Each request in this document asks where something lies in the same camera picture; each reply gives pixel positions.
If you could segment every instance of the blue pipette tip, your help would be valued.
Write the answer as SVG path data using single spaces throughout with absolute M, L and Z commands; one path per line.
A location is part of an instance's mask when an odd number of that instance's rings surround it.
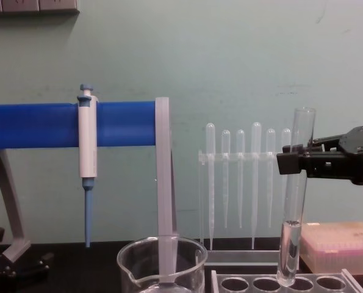
M 85 190 L 85 247 L 90 248 L 92 232 L 92 190 Z

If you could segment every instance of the plastic dropper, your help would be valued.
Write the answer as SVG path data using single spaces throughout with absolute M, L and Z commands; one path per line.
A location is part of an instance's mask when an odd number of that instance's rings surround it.
M 268 202 L 268 226 L 271 228 L 272 220 L 272 197 L 273 197 L 273 160 L 275 159 L 276 133 L 270 128 L 267 130 L 266 152 L 267 152 L 267 202 Z
M 222 156 L 223 156 L 223 214 L 225 228 L 228 227 L 229 207 L 229 153 L 230 153 L 230 131 L 222 131 Z
M 215 181 L 214 181 L 214 162 L 215 162 L 215 125 L 208 123 L 206 126 L 206 153 L 208 157 L 208 193 L 209 193 L 209 236 L 210 250 L 212 250 L 212 240 L 214 238 L 215 221 Z
M 252 249 L 257 229 L 257 209 L 259 207 L 259 154 L 261 152 L 261 124 L 252 125 L 251 152 L 253 155 L 253 180 L 252 180 Z
M 238 217 L 240 228 L 242 228 L 242 200 L 243 200 L 243 154 L 245 153 L 245 133 L 242 129 L 237 131 L 235 137 L 238 154 L 238 181 L 237 181 L 237 200 L 238 200 Z
M 285 145 L 291 144 L 291 130 L 285 128 L 281 132 L 281 146 L 284 147 Z M 286 199 L 286 187 L 287 187 L 287 177 L 288 175 L 281 175 L 281 199 L 282 199 L 282 206 L 284 208 L 284 200 Z

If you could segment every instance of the test tube rack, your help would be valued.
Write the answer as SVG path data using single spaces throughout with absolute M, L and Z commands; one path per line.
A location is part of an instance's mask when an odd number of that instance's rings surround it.
M 340 292 L 363 293 L 363 288 L 345 269 L 333 274 L 298 274 L 294 285 L 283 287 L 276 275 L 222 275 L 211 271 L 212 293 L 225 292 Z
M 221 132 L 219 152 L 216 147 L 215 125 L 208 123 L 206 126 L 206 151 L 199 151 L 198 172 L 200 242 L 203 244 L 205 238 L 210 238 L 208 265 L 227 263 L 236 266 L 245 264 L 275 266 L 278 263 L 278 251 L 254 250 L 259 206 L 265 205 L 267 216 L 264 223 L 267 228 L 274 229 L 271 226 L 272 207 L 275 204 L 275 212 L 279 209 L 280 214 L 282 213 L 287 182 L 287 176 L 282 176 L 278 172 L 276 131 L 272 128 L 267 129 L 263 140 L 261 134 L 261 124 L 253 123 L 249 140 L 250 151 L 246 151 L 245 132 L 242 129 L 236 132 L 235 147 L 233 147 L 231 133 L 225 129 Z M 290 145 L 290 140 L 290 129 L 283 129 L 278 145 L 281 147 Z M 245 213 L 245 206 L 251 206 L 251 210 L 248 208 L 249 214 Z M 246 227 L 250 227 L 250 234 L 239 235 L 245 232 Z M 238 233 L 236 237 L 251 236 L 252 250 L 248 251 L 249 247 L 245 245 L 245 250 L 242 251 L 216 251 L 213 238 L 220 234 L 217 234 L 218 230 L 235 231 Z

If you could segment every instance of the pipette tip box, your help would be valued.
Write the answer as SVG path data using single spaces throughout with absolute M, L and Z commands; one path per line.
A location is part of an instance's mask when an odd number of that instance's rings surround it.
M 363 275 L 363 222 L 304 223 L 300 256 L 313 273 Z

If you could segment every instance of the glass beaker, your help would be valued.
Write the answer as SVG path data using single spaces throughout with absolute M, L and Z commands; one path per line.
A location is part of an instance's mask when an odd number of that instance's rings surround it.
M 122 293 L 204 293 L 207 250 L 178 236 L 156 236 L 122 248 L 117 256 Z

